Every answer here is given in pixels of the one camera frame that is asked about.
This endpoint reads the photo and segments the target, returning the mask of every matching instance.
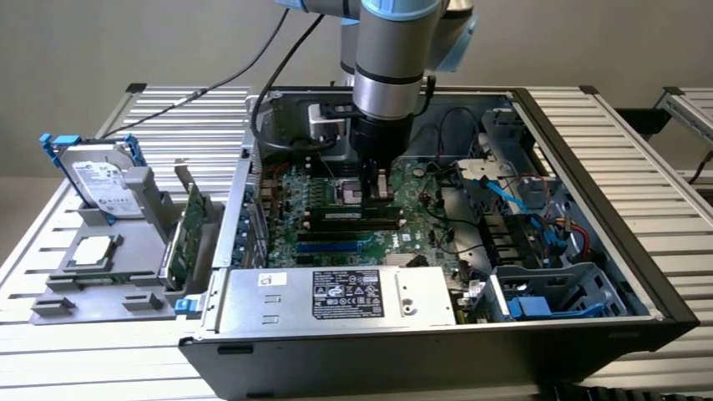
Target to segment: warning label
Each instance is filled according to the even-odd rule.
[[[75,163],[72,169],[99,209],[116,217],[141,216],[139,203],[132,190],[125,188],[124,176],[116,165],[85,161]]]
[[[312,289],[316,319],[384,317],[379,270],[313,272]]]

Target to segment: gray wall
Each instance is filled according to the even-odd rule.
[[[713,86],[710,0],[480,0],[479,31],[444,84],[593,84],[615,105],[664,85]],[[43,132],[93,135],[128,83],[211,84],[251,58],[281,9],[272,0],[0,0],[0,174],[55,175]],[[313,16],[293,13],[239,84],[261,85]],[[339,78],[337,22],[305,44],[283,83]],[[656,140],[674,165],[696,139]]]

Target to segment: green circuit board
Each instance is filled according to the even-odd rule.
[[[269,229],[269,261],[273,268],[296,266],[377,266],[395,264],[395,260],[408,258],[408,255],[424,255],[431,266],[441,266],[451,274],[457,268],[459,258],[439,250],[429,243],[429,231],[435,230],[437,238],[444,235],[448,227],[432,219],[419,204],[419,194],[428,178],[417,178],[412,171],[425,170],[425,163],[415,160],[399,160],[395,164],[391,183],[395,188],[395,201],[404,212],[405,224],[399,230],[360,231],[356,251],[299,252],[299,235],[309,230],[303,226],[304,211],[319,206],[339,207],[340,199],[336,188],[345,179],[312,178],[299,167],[291,167],[276,177],[276,201],[281,205],[289,203],[289,211],[283,211],[281,218],[273,212],[268,218]],[[435,183],[431,182],[429,192],[433,195]],[[297,263],[299,256],[312,256],[311,263]]]

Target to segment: motherboard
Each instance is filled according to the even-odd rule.
[[[357,178],[316,178],[297,165],[268,170],[261,195],[268,210],[269,267],[405,266],[412,262],[441,266],[451,274],[459,257],[439,247],[451,249],[447,241],[439,241],[451,227],[427,214],[419,202],[423,194],[432,199],[437,196],[427,168],[427,163],[399,160],[391,177],[393,202],[381,208],[383,216],[355,219],[349,226],[344,218],[364,213]],[[329,217],[337,217],[333,225]]]

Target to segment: robotic arm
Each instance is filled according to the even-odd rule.
[[[347,18],[343,69],[355,75],[359,117],[352,118],[349,142],[360,157],[363,199],[391,201],[391,163],[408,148],[424,71],[456,69],[475,29],[472,2],[276,1],[304,12]]]

